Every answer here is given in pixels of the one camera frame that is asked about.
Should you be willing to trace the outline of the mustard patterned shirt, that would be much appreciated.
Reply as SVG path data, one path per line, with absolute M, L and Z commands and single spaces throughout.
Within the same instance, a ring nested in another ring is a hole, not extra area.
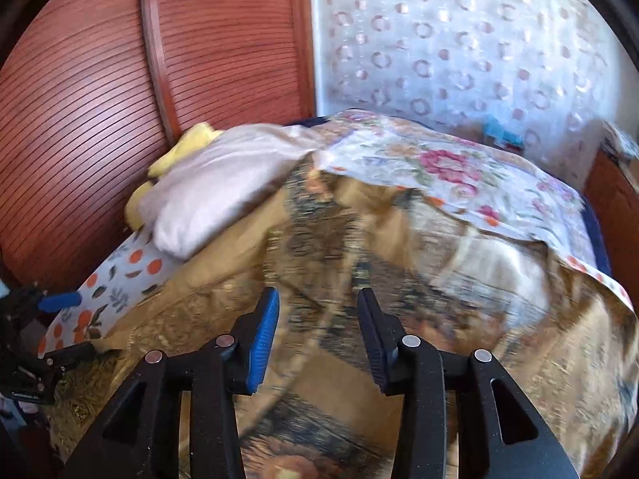
M 452 218 L 421 192 L 303 162 L 120 319 L 99 358 L 62 381 L 47 410 L 62 454 L 146 351 L 201 347 L 268 285 L 280 292 L 268 373 L 236 401 L 250 478 L 389 476 L 401 402 L 370 375 L 355 309 L 366 287 L 436 348 L 490 350 L 581 477 L 600 475 L 636 421 L 638 320 L 600 275 L 545 244 Z

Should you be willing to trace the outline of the orange print bedsheet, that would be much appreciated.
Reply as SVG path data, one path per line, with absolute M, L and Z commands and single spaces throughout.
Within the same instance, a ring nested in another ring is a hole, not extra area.
M 81 284 L 80 304 L 56 315 L 40 340 L 38 356 L 103 337 L 132 307 L 157 292 L 181 265 L 178 258 L 156 247 L 152 230 L 134 232 Z

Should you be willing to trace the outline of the navy blue blanket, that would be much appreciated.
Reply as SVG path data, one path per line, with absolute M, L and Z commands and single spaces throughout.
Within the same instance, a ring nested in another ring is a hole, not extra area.
M 600 271 L 611 276 L 612 270 L 610 258 L 609 255 L 607 255 L 607 249 L 605 248 L 598 218 L 596 217 L 596 213 L 592 209 L 589 200 L 585 196 L 581 197 L 581 199 L 583 199 L 584 203 L 584 209 L 581 211 L 581 217 L 583 218 L 586 232 L 592 246 L 596 266 Z

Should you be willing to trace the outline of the floral quilt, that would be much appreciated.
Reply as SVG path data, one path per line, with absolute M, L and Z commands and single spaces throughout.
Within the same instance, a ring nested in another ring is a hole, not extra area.
M 328 142 L 321 168 L 369 184 L 417 189 L 479 229 L 540 241 L 597 268 L 581 217 L 583 195 L 518 154 L 366 110 L 309 123 Z

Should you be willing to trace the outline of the pink pillow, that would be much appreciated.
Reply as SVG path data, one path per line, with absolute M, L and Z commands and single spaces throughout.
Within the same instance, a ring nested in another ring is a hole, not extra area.
M 326 137 L 303 125 L 230 128 L 159 177 L 141 199 L 144 226 L 157 249 L 186 261 L 326 145 Z

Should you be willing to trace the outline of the wooden side cabinet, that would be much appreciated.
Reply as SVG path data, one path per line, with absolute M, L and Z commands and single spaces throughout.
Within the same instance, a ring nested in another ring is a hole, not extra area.
M 612 276 L 629 290 L 638 283 L 638 194 L 604 150 L 596 154 L 585 194 L 600 224 Z

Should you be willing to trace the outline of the yellow plush toy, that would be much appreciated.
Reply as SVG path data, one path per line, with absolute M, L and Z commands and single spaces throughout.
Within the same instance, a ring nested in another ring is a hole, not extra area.
M 137 232 L 143 227 L 144 221 L 140 213 L 140 203 L 157 180 L 165 176 L 178 162 L 204 149 L 223 133 L 223 130 L 214 129 L 207 122 L 196 123 L 181 135 L 178 142 L 169 149 L 167 154 L 163 154 L 149 167 L 147 180 L 131 194 L 125 205 L 125 221 L 130 230 Z

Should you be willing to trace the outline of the blue item on box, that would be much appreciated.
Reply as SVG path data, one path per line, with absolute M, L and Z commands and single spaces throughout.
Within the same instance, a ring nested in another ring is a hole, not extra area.
M 495 117 L 488 116 L 482 125 L 482 138 L 485 144 L 502 149 L 522 151 L 524 142 L 520 135 L 506 129 Z

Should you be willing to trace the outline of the red wooden wardrobe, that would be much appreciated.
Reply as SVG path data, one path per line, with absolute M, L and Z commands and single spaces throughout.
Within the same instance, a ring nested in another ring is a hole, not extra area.
M 76 287 L 192 125 L 316 111 L 310 0 L 1 0 L 1 278 Z

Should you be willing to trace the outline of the white circle pattern curtain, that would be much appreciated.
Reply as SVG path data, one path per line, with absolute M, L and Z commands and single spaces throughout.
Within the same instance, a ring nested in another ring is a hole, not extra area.
M 316 104 L 432 128 L 497 120 L 572 186 L 611 122 L 638 128 L 638 72 L 589 0 L 311 0 Z

